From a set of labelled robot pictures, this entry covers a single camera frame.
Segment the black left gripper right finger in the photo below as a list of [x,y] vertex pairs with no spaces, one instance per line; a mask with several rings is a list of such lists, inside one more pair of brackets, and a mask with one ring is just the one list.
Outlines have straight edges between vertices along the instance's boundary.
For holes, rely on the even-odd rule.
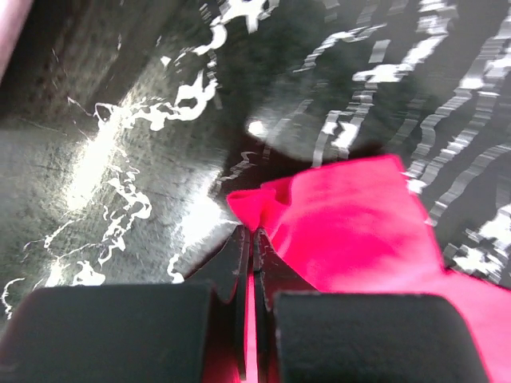
[[327,294],[253,235],[261,382],[487,382],[468,326],[430,294]]

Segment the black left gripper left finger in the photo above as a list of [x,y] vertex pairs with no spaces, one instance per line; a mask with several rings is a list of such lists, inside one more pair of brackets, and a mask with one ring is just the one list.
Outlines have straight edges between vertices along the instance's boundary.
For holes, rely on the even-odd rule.
[[244,380],[250,242],[237,227],[179,284],[33,291],[2,337],[2,381]]

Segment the red t-shirt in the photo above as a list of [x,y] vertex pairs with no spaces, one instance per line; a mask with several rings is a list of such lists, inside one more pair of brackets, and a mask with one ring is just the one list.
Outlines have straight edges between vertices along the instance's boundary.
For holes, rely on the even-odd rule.
[[427,293],[467,321],[493,382],[510,379],[510,292],[444,266],[395,155],[348,160],[231,192],[279,257],[322,292]]

